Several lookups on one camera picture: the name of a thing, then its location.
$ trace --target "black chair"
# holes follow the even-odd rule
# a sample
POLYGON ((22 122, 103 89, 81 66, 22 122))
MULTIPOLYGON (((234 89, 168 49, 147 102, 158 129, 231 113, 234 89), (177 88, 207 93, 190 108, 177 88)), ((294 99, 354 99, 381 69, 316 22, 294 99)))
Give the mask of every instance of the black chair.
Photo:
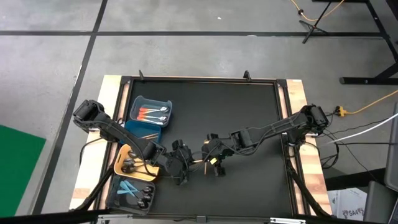
MULTIPOLYGON (((396 103, 394 114, 398 113, 396 103)), ((390 142, 398 142, 398 119, 392 121, 390 142)), ((388 151, 384 185, 375 181, 369 183, 364 221, 388 223, 398 199, 398 145, 391 145, 388 151)))

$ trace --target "tan tray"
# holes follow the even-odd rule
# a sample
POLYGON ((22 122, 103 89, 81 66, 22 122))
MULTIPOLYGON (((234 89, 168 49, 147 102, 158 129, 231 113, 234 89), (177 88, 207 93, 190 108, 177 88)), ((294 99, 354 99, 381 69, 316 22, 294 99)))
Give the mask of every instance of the tan tray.
MULTIPOLYGON (((122 166, 123 166, 123 161, 126 158, 129 158, 129 154, 128 152, 131 150, 130 146, 128 146, 127 144, 123 145, 122 148, 120 148, 119 154, 118 154, 118 159, 116 160, 113 169, 114 172, 117 175, 121 175, 121 176, 125 176, 125 177, 132 177, 135 179, 140 179, 140 180, 145 180, 145 181, 153 181, 156 177, 153 177, 151 175, 147 175, 147 174, 142 174, 140 172, 146 172, 145 167, 144 166, 140 166, 137 168, 137 171, 139 172, 132 172, 131 174, 126 174, 122 171, 122 166)), ((139 162, 138 164, 141 165, 142 160, 140 159, 135 159, 136 162, 139 162)), ((149 164, 147 164, 147 168, 148 171, 152 174, 158 175, 159 173, 159 167, 156 166, 151 166, 149 164)))

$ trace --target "yellow connector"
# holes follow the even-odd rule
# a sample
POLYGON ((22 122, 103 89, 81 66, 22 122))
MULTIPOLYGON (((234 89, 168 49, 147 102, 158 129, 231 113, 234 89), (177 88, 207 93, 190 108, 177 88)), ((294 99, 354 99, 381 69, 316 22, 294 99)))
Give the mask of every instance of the yellow connector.
POLYGON ((343 109, 342 106, 337 106, 337 110, 336 110, 338 116, 343 117, 344 115, 346 115, 348 112, 346 110, 343 109))

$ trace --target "wooden plank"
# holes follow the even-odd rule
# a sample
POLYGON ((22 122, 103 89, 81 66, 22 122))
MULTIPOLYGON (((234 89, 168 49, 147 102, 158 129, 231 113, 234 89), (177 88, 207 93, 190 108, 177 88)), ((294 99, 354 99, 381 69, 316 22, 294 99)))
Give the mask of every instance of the wooden plank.
MULTIPOLYGON (((122 92, 122 95, 121 95, 118 119, 123 119, 124 109, 125 109, 126 103, 127 103, 127 94, 129 93, 129 87, 130 87, 130 82, 127 82, 126 84, 124 84, 123 92, 122 92)), ((112 163, 112 161, 113 161, 113 159, 114 159, 114 157, 116 155, 117 148, 118 148, 118 144, 113 143, 112 146, 111 146, 111 152, 110 152, 108 164, 112 163)), ((106 183, 104 185, 104 188, 103 188, 103 191, 102 191, 102 195, 101 195, 101 198, 100 198, 100 201, 99 201, 99 209, 105 209, 106 208, 105 201, 106 201, 106 196, 108 195, 110 184, 111 184, 111 179, 109 178, 106 181, 106 183)))
MULTIPOLYGON (((101 90, 99 91, 98 102, 104 106, 105 113, 110 116, 114 113, 120 81, 120 75, 105 75, 101 85, 101 90)), ((89 133, 87 142, 98 139, 99 137, 99 131, 89 133)), ((93 191, 97 185, 101 175, 101 167, 104 161, 106 144, 106 141, 102 139, 86 146, 81 159, 79 173, 77 175, 69 209, 77 208, 81 205, 84 198, 89 196, 91 191, 93 191)))
MULTIPOLYGON (((278 92, 279 92, 280 108, 282 110, 282 117, 287 118, 288 114, 287 114, 287 108, 286 108, 286 103, 285 103, 286 102, 285 94, 284 94, 283 88, 281 86, 278 87, 278 92)), ((289 147, 289 154, 290 155, 294 154, 293 147, 289 147)), ((296 160, 294 158, 290 158, 290 161, 292 162, 294 169, 296 169, 297 168, 296 160)), ((304 214, 304 204, 303 204, 300 189, 294 181, 293 181, 293 183, 294 183, 294 192, 295 192, 296 201, 297 201, 297 211, 299 214, 304 214)))
MULTIPOLYGON (((287 88, 289 91, 292 112, 298 112, 303 106, 307 105, 303 83, 301 80, 287 80, 287 88)), ((305 140, 317 145, 315 139, 312 137, 306 137, 305 140)), ((328 192, 326 189, 325 179, 323 177, 318 150, 309 144, 304 144, 300 147, 300 159, 304 173, 305 185, 324 211, 331 214, 328 192)))

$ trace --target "metal stand leg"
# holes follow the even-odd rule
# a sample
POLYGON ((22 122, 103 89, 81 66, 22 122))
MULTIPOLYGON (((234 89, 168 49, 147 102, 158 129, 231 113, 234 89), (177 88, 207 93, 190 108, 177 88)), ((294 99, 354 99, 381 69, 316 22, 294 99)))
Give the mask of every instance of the metal stand leg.
POLYGON ((307 25, 307 26, 310 28, 310 31, 307 33, 307 35, 306 35, 306 36, 304 37, 304 39, 303 39, 303 44, 305 44, 305 43, 307 42, 308 38, 310 38, 312 32, 315 31, 315 30, 318 30, 318 31, 323 32, 323 33, 325 33, 325 34, 328 33, 328 32, 326 32, 326 31, 324 31, 323 29, 317 28, 317 25, 318 25, 319 21, 322 19, 322 17, 323 17, 323 15, 325 14, 326 10, 328 10, 330 4, 331 4, 331 1, 328 3, 328 5, 326 6, 326 8, 323 10, 321 16, 318 18, 318 20, 316 21, 316 23, 315 23, 314 25, 311 25, 311 24, 309 24, 309 23, 307 23, 307 22, 304 22, 304 21, 302 21, 302 20, 299 21, 299 23, 305 24, 305 25, 307 25))
POLYGON ((398 62, 385 69, 374 78, 341 77, 341 84, 362 84, 362 85, 398 85, 398 78, 389 78, 398 73, 398 62))

